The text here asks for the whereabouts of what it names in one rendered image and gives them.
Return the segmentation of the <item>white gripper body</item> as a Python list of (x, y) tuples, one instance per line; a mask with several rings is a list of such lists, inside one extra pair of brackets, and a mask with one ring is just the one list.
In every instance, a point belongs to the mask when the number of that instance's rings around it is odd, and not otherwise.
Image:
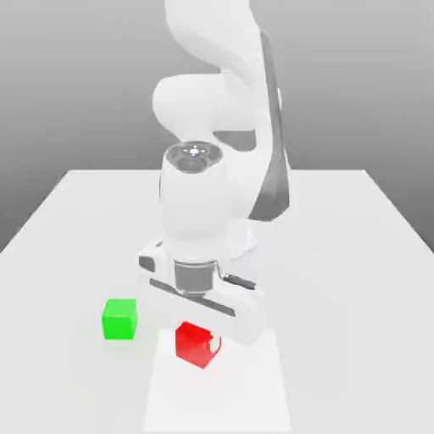
[(144, 270), (140, 286), (145, 306), (167, 326), (189, 322), (243, 345), (256, 343), (265, 331), (265, 294), (258, 287), (219, 281), (201, 297), (184, 296)]

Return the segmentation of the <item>small red cube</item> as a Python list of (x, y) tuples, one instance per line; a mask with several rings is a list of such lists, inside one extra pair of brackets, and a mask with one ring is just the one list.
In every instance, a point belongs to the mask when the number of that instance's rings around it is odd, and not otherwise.
[(205, 369), (217, 353), (209, 349), (210, 337), (214, 335), (189, 322), (183, 322), (175, 331), (175, 353), (180, 359)]

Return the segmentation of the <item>small green cube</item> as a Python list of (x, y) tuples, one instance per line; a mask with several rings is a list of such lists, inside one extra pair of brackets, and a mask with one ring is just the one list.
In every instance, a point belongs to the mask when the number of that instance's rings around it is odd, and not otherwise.
[(106, 340), (133, 340), (138, 314), (133, 298), (110, 298), (102, 313), (103, 336)]

